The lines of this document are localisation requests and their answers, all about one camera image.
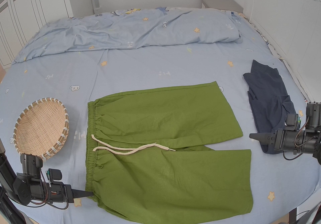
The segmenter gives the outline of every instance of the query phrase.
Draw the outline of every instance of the woven bamboo basket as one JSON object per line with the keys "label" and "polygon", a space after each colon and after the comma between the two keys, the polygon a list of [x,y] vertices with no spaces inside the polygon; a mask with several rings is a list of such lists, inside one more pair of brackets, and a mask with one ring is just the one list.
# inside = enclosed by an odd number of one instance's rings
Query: woven bamboo basket
{"label": "woven bamboo basket", "polygon": [[14,146],[19,154],[32,154],[44,161],[53,157],[66,142],[69,116],[56,98],[42,98],[30,104],[14,126]]}

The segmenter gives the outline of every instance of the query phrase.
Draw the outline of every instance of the nightstand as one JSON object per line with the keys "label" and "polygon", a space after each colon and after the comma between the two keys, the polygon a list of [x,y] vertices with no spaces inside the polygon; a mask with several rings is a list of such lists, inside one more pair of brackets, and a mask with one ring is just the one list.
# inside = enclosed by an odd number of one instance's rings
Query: nightstand
{"label": "nightstand", "polygon": [[219,10],[243,12],[243,7],[234,0],[202,0],[202,8],[215,8]]}

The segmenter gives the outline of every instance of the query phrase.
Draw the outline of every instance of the white headboard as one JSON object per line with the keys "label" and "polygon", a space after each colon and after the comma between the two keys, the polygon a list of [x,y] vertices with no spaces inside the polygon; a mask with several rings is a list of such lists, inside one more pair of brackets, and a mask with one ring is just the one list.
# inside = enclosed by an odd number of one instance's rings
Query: white headboard
{"label": "white headboard", "polygon": [[285,59],[307,99],[320,102],[321,0],[248,0],[244,14]]}

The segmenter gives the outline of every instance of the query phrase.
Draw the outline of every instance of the white drawstring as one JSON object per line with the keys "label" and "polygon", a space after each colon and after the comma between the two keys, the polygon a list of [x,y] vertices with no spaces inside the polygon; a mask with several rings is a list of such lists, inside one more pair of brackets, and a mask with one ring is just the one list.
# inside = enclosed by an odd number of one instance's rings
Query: white drawstring
{"label": "white drawstring", "polygon": [[[109,145],[109,144],[106,144],[106,143],[98,140],[97,138],[95,138],[94,135],[91,135],[91,137],[92,137],[92,139],[96,140],[97,142],[99,142],[99,143],[107,146],[107,147],[105,147],[105,146],[97,146],[96,148],[93,149],[93,151],[96,151],[97,149],[105,149],[105,150],[108,150],[108,151],[112,152],[113,154],[129,155],[129,154],[133,154],[133,153],[135,153],[135,152],[137,152],[137,151],[139,151],[139,150],[143,150],[143,149],[145,149],[145,148],[152,147],[152,146],[157,146],[157,147],[159,147],[159,148],[161,148],[161,149],[164,149],[164,150],[175,151],[174,149],[170,149],[170,148],[168,148],[167,146],[162,146],[162,145],[159,145],[159,144],[157,144],[157,143],[152,143],[152,144],[148,144],[148,145],[143,145],[143,146],[140,146],[140,147],[138,147],[138,148],[121,148],[121,147],[114,147],[114,146],[111,146],[111,145]],[[116,150],[130,151],[130,152],[127,152],[127,153],[116,152],[116,151],[112,150],[111,148],[116,149]]]}

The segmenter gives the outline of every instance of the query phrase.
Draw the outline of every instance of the dark blue garment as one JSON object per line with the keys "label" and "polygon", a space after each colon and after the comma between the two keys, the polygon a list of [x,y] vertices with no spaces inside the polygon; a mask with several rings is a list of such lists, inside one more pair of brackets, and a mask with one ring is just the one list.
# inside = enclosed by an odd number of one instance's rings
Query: dark blue garment
{"label": "dark blue garment", "polygon": [[[251,73],[245,73],[249,85],[248,99],[258,133],[270,133],[283,129],[287,114],[295,109],[279,71],[253,60]],[[272,145],[262,145],[263,152],[278,154]]]}

